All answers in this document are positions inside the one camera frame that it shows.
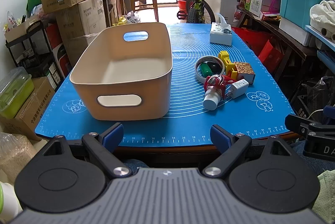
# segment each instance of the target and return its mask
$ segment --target beige plastic bin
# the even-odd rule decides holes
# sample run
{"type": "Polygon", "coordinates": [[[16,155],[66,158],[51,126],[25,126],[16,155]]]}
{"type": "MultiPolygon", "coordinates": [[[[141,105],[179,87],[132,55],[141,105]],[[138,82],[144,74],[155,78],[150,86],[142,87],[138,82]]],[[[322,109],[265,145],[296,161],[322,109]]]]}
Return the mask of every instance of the beige plastic bin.
{"type": "Polygon", "coordinates": [[[134,23],[103,30],[87,47],[70,81],[95,119],[156,119],[170,106],[172,49],[165,24],[134,23]],[[145,31],[146,40],[124,35],[145,31]]]}

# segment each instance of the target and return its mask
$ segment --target roll of tape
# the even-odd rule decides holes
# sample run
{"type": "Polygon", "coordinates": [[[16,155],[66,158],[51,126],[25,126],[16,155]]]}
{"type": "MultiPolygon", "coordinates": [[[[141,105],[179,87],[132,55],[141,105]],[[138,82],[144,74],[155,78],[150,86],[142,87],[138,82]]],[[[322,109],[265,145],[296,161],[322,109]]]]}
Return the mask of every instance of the roll of tape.
{"type": "Polygon", "coordinates": [[[222,60],[220,60],[219,58],[215,57],[215,56],[204,56],[201,57],[200,59],[198,59],[198,61],[195,63],[195,76],[197,77],[197,80],[201,83],[205,83],[206,78],[202,77],[199,72],[198,72],[198,67],[201,63],[203,62],[207,62],[207,61],[212,61],[215,62],[217,64],[219,64],[222,67],[222,71],[220,73],[220,75],[224,75],[224,64],[222,62],[222,60]]]}

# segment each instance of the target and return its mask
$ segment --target green bag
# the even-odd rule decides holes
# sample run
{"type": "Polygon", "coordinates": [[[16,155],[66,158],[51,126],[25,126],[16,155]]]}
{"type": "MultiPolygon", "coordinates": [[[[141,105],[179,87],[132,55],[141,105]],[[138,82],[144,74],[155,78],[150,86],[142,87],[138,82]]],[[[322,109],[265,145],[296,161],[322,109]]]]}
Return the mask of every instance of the green bag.
{"type": "Polygon", "coordinates": [[[42,3],[41,0],[28,0],[28,2],[27,2],[27,8],[26,8],[27,13],[28,13],[27,16],[30,17],[31,12],[32,12],[32,9],[33,9],[35,6],[40,5],[41,3],[42,3]]]}

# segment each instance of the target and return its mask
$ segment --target bin handle cutout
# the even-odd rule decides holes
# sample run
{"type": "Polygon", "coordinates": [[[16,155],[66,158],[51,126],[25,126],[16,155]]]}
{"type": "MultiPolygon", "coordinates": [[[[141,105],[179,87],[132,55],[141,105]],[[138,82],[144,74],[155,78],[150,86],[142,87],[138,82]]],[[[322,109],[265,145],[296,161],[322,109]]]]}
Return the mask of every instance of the bin handle cutout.
{"type": "Polygon", "coordinates": [[[138,95],[99,96],[98,103],[104,107],[135,107],[142,99],[138,95]]]}
{"type": "Polygon", "coordinates": [[[146,31],[127,32],[123,35],[125,41],[146,40],[148,37],[149,35],[146,31]]]}

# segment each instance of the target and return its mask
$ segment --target wooden chair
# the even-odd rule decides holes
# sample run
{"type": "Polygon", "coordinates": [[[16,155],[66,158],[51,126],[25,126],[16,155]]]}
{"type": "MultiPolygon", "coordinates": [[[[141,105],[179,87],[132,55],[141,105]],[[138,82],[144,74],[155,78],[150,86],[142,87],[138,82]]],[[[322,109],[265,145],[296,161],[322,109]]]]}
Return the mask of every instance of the wooden chair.
{"type": "Polygon", "coordinates": [[[130,0],[131,9],[133,11],[139,11],[139,10],[145,10],[145,9],[153,9],[154,12],[155,12],[156,22],[159,22],[157,0],[152,0],[152,4],[141,4],[139,6],[135,6],[135,2],[137,2],[137,1],[140,1],[140,2],[144,3],[147,0],[130,0]]]}

